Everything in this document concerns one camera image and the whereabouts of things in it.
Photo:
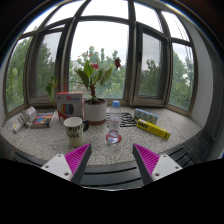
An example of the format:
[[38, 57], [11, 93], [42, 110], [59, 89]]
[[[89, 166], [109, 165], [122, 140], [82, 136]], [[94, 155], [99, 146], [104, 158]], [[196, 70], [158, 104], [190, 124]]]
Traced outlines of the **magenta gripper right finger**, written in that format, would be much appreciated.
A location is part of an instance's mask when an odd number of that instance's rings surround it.
[[182, 169], [182, 167], [167, 154], [158, 155], [138, 144], [133, 145], [132, 153], [145, 185]]

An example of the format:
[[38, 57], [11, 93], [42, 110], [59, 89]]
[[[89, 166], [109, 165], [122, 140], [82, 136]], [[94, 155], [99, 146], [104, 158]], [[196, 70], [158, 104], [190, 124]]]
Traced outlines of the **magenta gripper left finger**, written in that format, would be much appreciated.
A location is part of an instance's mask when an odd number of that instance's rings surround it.
[[91, 144], [88, 143], [66, 155], [57, 154], [45, 163], [42, 169], [79, 185], [91, 153]]

